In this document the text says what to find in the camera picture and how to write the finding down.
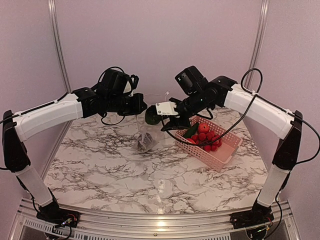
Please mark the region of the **clear pink zip top bag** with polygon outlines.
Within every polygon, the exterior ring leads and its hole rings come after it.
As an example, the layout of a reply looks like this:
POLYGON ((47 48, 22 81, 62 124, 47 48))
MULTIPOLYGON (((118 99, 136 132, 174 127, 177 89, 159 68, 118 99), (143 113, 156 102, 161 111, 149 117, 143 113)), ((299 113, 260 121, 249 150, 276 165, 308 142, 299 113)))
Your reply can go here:
MULTIPOLYGON (((164 94, 149 93, 149 94, 144 95, 143 100, 147 104, 147 108, 148 108, 151 105, 155 105, 156 103, 165 102, 167 99, 168 99, 168 97, 165 98, 165 93, 164 94)), ((161 123, 159 123, 157 125, 149 125, 145 122, 145 112, 146 112, 146 110, 143 113, 135 116, 137 129, 138 129, 138 134, 137 134, 137 137, 135 138, 135 140, 138 138, 138 136, 140 134, 149 133, 149 134, 151 134, 151 136, 154 138, 154 140, 156 142, 156 144, 154 145, 154 147, 155 147, 161 140, 163 140, 165 138, 165 133, 161 131, 161 128, 162 128, 161 123)), ((136 151, 136 153, 137 154, 144 154, 146 152, 140 153, 140 152, 136 151)))

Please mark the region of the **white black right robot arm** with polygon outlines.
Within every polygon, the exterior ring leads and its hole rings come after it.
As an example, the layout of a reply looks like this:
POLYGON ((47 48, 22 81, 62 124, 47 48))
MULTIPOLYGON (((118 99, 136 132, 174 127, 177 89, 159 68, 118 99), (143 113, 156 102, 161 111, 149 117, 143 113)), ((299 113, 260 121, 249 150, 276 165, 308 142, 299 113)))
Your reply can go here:
POLYGON ((297 164, 302 138, 302 115, 298 111, 291 112, 276 106, 258 92, 249 91, 223 75, 207 82, 182 101, 174 99, 156 103, 155 113, 168 116, 168 126, 179 129, 186 127, 182 123, 188 124, 190 117, 213 106, 228 108, 249 117, 279 138, 268 176, 256 199, 258 205, 247 214, 252 224, 258 224, 267 216, 266 208, 276 199, 297 164))

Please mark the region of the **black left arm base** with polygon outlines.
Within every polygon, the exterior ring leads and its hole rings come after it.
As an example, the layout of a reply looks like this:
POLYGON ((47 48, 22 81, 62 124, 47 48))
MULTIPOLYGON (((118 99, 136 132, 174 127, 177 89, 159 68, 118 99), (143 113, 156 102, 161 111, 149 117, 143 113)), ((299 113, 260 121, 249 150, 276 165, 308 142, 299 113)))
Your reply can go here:
POLYGON ((57 228, 62 226, 76 228, 80 213, 78 211, 60 208, 59 205, 52 202, 44 207, 39 206, 36 217, 40 220, 55 224, 57 228))

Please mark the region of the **green avocado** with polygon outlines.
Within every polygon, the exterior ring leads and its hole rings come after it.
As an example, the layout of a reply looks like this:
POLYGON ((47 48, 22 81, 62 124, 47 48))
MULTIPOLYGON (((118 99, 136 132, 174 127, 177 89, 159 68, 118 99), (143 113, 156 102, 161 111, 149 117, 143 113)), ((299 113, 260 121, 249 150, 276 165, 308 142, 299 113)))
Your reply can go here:
POLYGON ((148 125, 154 126, 161 122, 162 117, 158 115, 155 105, 151 105, 147 108, 144 115, 145 122, 148 125))

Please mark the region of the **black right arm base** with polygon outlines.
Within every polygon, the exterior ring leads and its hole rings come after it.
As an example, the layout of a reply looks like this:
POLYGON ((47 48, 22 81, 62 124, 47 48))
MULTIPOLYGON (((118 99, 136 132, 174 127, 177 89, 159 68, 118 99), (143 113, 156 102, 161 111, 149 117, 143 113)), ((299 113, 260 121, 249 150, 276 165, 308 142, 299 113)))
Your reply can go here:
POLYGON ((234 229, 248 228, 274 220, 272 208, 260 205, 256 200, 250 210, 234 212, 230 215, 230 223, 234 229))

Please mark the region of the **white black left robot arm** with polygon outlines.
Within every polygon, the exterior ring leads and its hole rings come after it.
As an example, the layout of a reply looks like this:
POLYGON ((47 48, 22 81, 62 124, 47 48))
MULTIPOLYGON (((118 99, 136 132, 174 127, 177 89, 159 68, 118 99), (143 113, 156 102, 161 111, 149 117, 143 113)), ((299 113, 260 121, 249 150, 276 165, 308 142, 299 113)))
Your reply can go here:
POLYGON ((3 115, 2 147, 4 164, 15 174, 43 208, 44 215, 53 223, 63 219, 63 211, 37 171, 31 166, 24 142, 34 135, 65 122, 85 119, 93 115, 106 117, 108 113, 134 116, 147 109, 141 93, 118 93, 106 98, 88 87, 80 88, 43 105, 3 115))

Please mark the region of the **dark purple eggplant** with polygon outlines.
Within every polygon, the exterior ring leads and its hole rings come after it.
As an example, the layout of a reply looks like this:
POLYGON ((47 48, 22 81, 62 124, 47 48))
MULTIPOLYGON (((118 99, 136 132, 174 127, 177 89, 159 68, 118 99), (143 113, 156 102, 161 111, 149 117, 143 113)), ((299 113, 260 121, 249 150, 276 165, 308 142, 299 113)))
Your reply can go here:
POLYGON ((155 139, 152 137, 152 135, 148 132, 140 134, 134 145, 133 149, 136 150, 139 153, 145 153, 152 149, 156 144, 155 139))

